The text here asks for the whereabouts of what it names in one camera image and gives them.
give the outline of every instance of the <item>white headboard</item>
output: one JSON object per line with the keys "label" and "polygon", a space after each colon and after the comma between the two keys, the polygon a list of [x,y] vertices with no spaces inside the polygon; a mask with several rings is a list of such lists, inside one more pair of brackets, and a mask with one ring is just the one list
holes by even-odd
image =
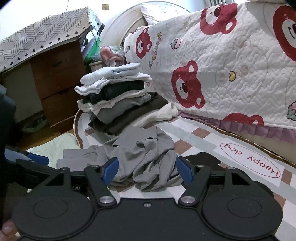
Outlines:
{"label": "white headboard", "polygon": [[[173,6],[175,8],[185,9],[179,5],[165,1],[149,1],[145,3],[162,7]],[[129,33],[135,31],[137,27],[144,25],[146,25],[146,23],[141,13],[141,4],[137,4],[125,10],[113,20],[106,34],[101,37],[101,46],[120,45]]]}

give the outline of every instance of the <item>person's hand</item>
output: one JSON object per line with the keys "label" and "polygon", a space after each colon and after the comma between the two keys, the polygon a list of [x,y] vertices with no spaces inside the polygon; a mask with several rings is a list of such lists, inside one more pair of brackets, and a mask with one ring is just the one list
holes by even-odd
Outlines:
{"label": "person's hand", "polygon": [[2,225],[2,230],[0,231],[0,241],[16,241],[17,228],[15,227],[12,220],[8,220]]}

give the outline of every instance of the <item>pink stuffed toy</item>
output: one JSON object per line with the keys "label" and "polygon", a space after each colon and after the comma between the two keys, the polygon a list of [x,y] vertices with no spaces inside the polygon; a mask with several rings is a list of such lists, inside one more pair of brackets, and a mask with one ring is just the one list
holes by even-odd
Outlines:
{"label": "pink stuffed toy", "polygon": [[118,67],[124,63],[124,57],[120,54],[114,54],[110,47],[101,48],[100,55],[107,67]]}

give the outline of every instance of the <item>folded clothes stack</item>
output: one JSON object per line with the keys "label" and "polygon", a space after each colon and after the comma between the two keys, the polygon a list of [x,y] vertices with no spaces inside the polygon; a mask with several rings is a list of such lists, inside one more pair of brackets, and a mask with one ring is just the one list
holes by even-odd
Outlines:
{"label": "folded clothes stack", "polygon": [[143,127],[178,115],[172,103],[144,89],[144,82],[151,78],[139,73],[139,66],[104,67],[81,78],[84,86],[76,86],[75,91],[83,96],[78,101],[79,109],[92,113],[90,127],[118,135],[128,126]]}

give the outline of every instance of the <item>folded clothing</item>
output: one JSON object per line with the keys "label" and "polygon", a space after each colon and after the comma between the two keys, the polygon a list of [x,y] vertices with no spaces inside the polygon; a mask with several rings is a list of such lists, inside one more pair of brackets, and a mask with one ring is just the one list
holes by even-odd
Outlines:
{"label": "folded clothing", "polygon": [[126,91],[123,94],[109,100],[103,100],[100,101],[96,104],[91,104],[91,103],[85,103],[83,104],[82,99],[77,101],[78,108],[82,110],[83,112],[93,112],[95,115],[97,115],[102,108],[112,108],[115,103],[118,101],[125,99],[125,98],[132,98],[132,97],[138,97],[138,96],[143,96],[147,94],[146,90],[135,90],[135,91]]}
{"label": "folded clothing", "polygon": [[91,93],[82,98],[82,102],[96,104],[102,100],[111,100],[126,91],[142,90],[145,85],[142,80],[120,82],[116,84],[106,85],[98,94]]}
{"label": "folded clothing", "polygon": [[103,77],[102,79],[96,81],[92,85],[76,86],[74,89],[78,94],[86,96],[91,93],[99,94],[105,85],[133,80],[143,80],[144,82],[146,82],[151,81],[151,78],[148,74],[142,73],[137,73],[129,76],[118,76],[116,78]]}
{"label": "folded clothing", "polygon": [[85,150],[64,150],[64,159],[57,168],[69,167],[82,171],[93,164],[103,165],[113,157],[119,160],[119,170],[112,185],[127,186],[137,183],[140,190],[177,186],[183,181],[177,172],[177,154],[173,140],[160,128],[130,127],[102,146],[93,145]]}
{"label": "folded clothing", "polygon": [[80,82],[83,85],[92,85],[103,77],[127,76],[139,73],[139,63],[125,64],[118,67],[103,67],[95,72],[81,77]]}
{"label": "folded clothing", "polygon": [[109,124],[116,117],[121,116],[126,110],[129,110],[134,106],[141,106],[150,99],[151,95],[148,93],[144,96],[122,99],[121,101],[117,102],[112,108],[102,108],[97,114],[97,118],[104,124]]}
{"label": "folded clothing", "polygon": [[156,92],[148,92],[151,95],[150,101],[141,106],[134,106],[126,110],[121,116],[115,118],[110,124],[106,125],[97,118],[89,123],[89,126],[96,131],[105,132],[109,135],[118,135],[127,125],[140,116],[150,111],[164,107],[168,101]]}
{"label": "folded clothing", "polygon": [[149,123],[156,121],[169,121],[175,117],[178,117],[178,109],[172,102],[169,102],[161,109],[150,111],[149,113],[135,119],[126,128],[130,126],[144,127]]}

